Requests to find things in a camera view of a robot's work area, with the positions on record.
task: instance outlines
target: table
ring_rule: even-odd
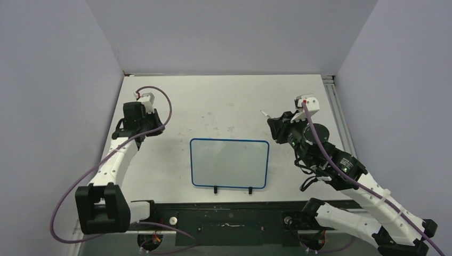
[[[266,118],[284,111],[294,111],[296,96],[314,93],[320,111],[313,121],[330,131],[329,141],[342,149],[339,132],[320,75],[260,76],[130,76],[125,77],[109,134],[123,117],[123,103],[135,101],[133,92],[152,85],[164,90],[173,104],[173,116],[166,130],[157,137],[146,138],[132,160],[122,184],[128,201],[154,200],[156,203],[201,202],[269,202],[349,199],[324,183],[314,183],[306,192],[299,191],[308,177],[294,166],[294,153],[289,145],[276,144]],[[157,108],[162,122],[169,107],[159,92]],[[110,145],[109,135],[104,154]],[[254,189],[195,187],[191,183],[190,149],[192,138],[251,139],[270,143],[267,186]]]

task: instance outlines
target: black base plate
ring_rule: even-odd
[[[354,201],[327,201],[334,207],[360,209]],[[171,217],[177,218],[173,227],[181,229],[195,237],[203,246],[241,246],[281,244],[299,246],[287,230],[284,217],[297,214],[301,219],[297,230],[319,230],[301,214],[306,201],[299,202],[256,202],[256,203],[193,203],[193,204],[155,204],[155,212],[145,221],[163,222],[170,225]],[[161,230],[157,227],[132,225],[131,231]],[[193,241],[177,234],[176,246],[187,246]]]

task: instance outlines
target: gray wall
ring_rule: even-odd
[[[377,0],[87,0],[127,73],[336,74]]]
[[[358,157],[452,252],[452,2],[380,0],[337,74]],[[430,250],[430,255],[437,255]]]
[[[50,215],[99,159],[122,78],[85,1],[0,2],[0,255],[66,255]],[[60,236],[76,214],[70,195]]]

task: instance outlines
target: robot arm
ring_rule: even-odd
[[[312,94],[297,97],[295,107],[295,113],[284,112],[281,117],[269,118],[267,123],[277,143],[289,143],[292,146],[296,156],[295,165],[314,174],[310,177],[314,179],[300,190],[306,190],[316,181],[325,182],[356,201],[374,219],[336,209],[315,198],[307,203],[302,212],[321,226],[344,231],[371,243],[382,255],[426,255],[428,246],[423,243],[424,238],[405,218],[429,238],[433,237],[437,224],[406,211],[390,196],[389,190],[383,189],[374,180],[363,164],[328,142],[329,131],[325,126],[310,126],[305,118],[308,113],[314,114],[319,110],[319,102]],[[303,161],[306,166],[300,165],[299,161]]]
[[[149,217],[148,202],[128,202],[120,189],[127,168],[145,136],[118,147],[132,136],[162,126],[153,102],[154,95],[146,93],[139,95],[136,102],[123,105],[124,118],[118,122],[109,148],[109,153],[118,152],[100,166],[87,186],[77,188],[75,200],[83,233],[126,232],[130,223]],[[160,135],[163,130],[146,136]]]

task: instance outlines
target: purple cable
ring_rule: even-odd
[[[319,136],[317,135],[317,131],[316,128],[314,127],[314,123],[312,122],[311,119],[311,114],[309,113],[309,110],[306,106],[306,104],[303,102],[302,103],[303,109],[306,112],[306,118],[308,119],[309,122],[309,127],[311,127],[312,130],[312,135],[314,135],[314,139],[316,140],[317,145],[319,146],[320,151],[322,152],[323,156],[325,157],[325,159],[328,161],[328,163],[331,165],[331,167],[333,167],[333,169],[339,174],[339,176],[341,176],[344,180],[350,182],[351,184],[358,186],[359,188],[365,190],[366,192],[368,192],[369,194],[377,197],[378,199],[381,199],[382,196],[380,194],[378,194],[377,192],[369,189],[368,187],[362,185],[361,183],[353,180],[352,178],[350,178],[347,174],[345,174],[341,169],[339,169],[339,167],[337,167],[337,165],[333,162],[333,160],[330,158],[330,156],[328,156],[328,153],[326,152],[325,148],[323,147],[322,143],[320,142]],[[397,213],[400,213],[400,209],[395,206],[391,201],[389,200],[385,200],[385,203],[387,203],[391,208],[393,208]],[[400,215],[410,226],[412,226],[412,228],[414,228],[421,236],[422,238],[424,238],[433,248],[435,248],[435,250],[439,253],[439,255],[441,256],[446,256],[441,249],[439,249],[439,247],[426,235],[424,234],[424,232],[422,232],[422,230],[420,230],[404,213],[402,213]]]
[[[341,252],[341,251],[347,250],[349,247],[351,247],[352,244],[353,244],[355,241],[356,241],[356,237],[352,236],[352,240],[350,240],[350,242],[349,242],[348,244],[344,245],[344,246],[341,247],[341,248],[337,248],[337,249],[329,249],[329,250],[322,250],[322,249],[320,249],[320,250],[317,251],[317,253],[318,253],[318,254],[321,254],[321,253]],[[308,248],[303,242],[301,242],[301,244],[302,244],[305,248]]]
[[[173,228],[173,227],[167,226],[167,225],[165,225],[165,224],[156,223],[156,222],[141,222],[141,221],[140,221],[140,222],[137,222],[137,223],[138,223],[138,224],[145,224],[145,225],[157,226],[157,227],[161,227],[161,228],[167,228],[167,229],[170,229],[170,230],[172,230],[172,231],[176,231],[176,232],[178,232],[178,233],[180,233],[180,234],[182,234],[182,235],[184,235],[184,236],[186,236],[186,237],[192,239],[193,241],[195,241],[195,244],[194,244],[194,245],[186,246],[186,247],[184,247],[184,248],[180,248],[180,249],[176,249],[176,250],[172,250],[172,251],[167,251],[167,252],[149,252],[149,254],[165,255],[165,254],[171,254],[171,253],[175,253],[175,252],[185,251],[185,250],[188,250],[188,249],[191,249],[191,248],[193,248],[193,247],[198,246],[198,241],[196,240],[196,238],[194,238],[192,235],[190,235],[190,234],[188,234],[187,232],[182,231],[182,230],[180,230],[180,229]],[[140,248],[143,248],[143,246],[144,246],[147,242],[149,242],[149,241],[151,241],[151,240],[152,240],[152,239],[148,239],[148,240],[144,241],[143,243],[141,243]]]
[[[165,96],[165,98],[166,98],[166,100],[168,101],[168,104],[169,104],[169,114],[168,114],[168,119],[167,119],[160,127],[156,128],[156,129],[153,129],[153,130],[150,130],[150,131],[147,131],[147,132],[142,132],[142,133],[140,133],[140,134],[137,134],[137,135],[135,135],[135,136],[130,137],[130,138],[129,138],[128,140],[126,140],[124,143],[122,143],[121,145],[119,145],[115,150],[113,150],[112,152],[110,152],[106,157],[104,157],[99,163],[97,163],[95,166],[93,166],[89,171],[85,172],[80,178],[78,178],[78,180],[76,180],[76,181],[74,182],[74,184],[72,184],[72,185],[69,187],[69,189],[63,194],[63,196],[60,198],[60,200],[59,200],[58,203],[56,204],[56,207],[55,207],[55,209],[53,210],[52,217],[51,217],[51,219],[50,219],[50,234],[51,234],[52,237],[53,237],[55,240],[57,240],[58,242],[63,243],[63,244],[76,244],[76,243],[86,242],[86,241],[89,241],[89,240],[91,240],[91,239],[94,239],[94,238],[97,238],[97,237],[103,235],[103,234],[99,234],[99,235],[95,235],[95,236],[92,236],[92,237],[85,237],[85,238],[83,238],[83,239],[72,240],[72,241],[71,241],[71,240],[66,240],[66,239],[63,239],[63,238],[59,237],[59,236],[55,233],[55,229],[54,229],[53,225],[54,225],[55,217],[57,216],[58,210],[59,210],[59,208],[61,207],[61,204],[62,204],[63,201],[66,199],[66,197],[69,195],[69,193],[70,193],[70,192],[71,192],[71,191],[72,191],[72,190],[73,190],[73,189],[74,189],[74,188],[75,188],[75,187],[76,187],[83,179],[85,179],[86,176],[88,176],[88,175],[89,175],[90,173],[92,173],[92,172],[97,171],[97,169],[98,169],[102,164],[104,164],[108,159],[110,159],[110,158],[117,152],[117,150],[121,149],[121,148],[122,148],[123,146],[125,146],[127,143],[133,141],[134,139],[136,139],[136,138],[138,138],[138,137],[144,136],[144,135],[149,134],[149,133],[157,132],[157,131],[163,129],[163,128],[165,127],[165,125],[168,124],[168,122],[170,121],[171,115],[172,115],[172,113],[173,113],[173,107],[172,107],[172,105],[171,105],[171,100],[170,100],[170,98],[168,97],[168,95],[166,95],[166,93],[165,93],[164,91],[162,91],[161,89],[159,89],[159,88],[157,88],[157,87],[154,87],[154,86],[143,86],[143,87],[139,88],[136,92],[138,93],[139,91],[141,91],[141,90],[143,90],[143,89],[146,89],[146,88],[155,89],[155,90],[161,92],[161,93],[163,94],[163,96]]]

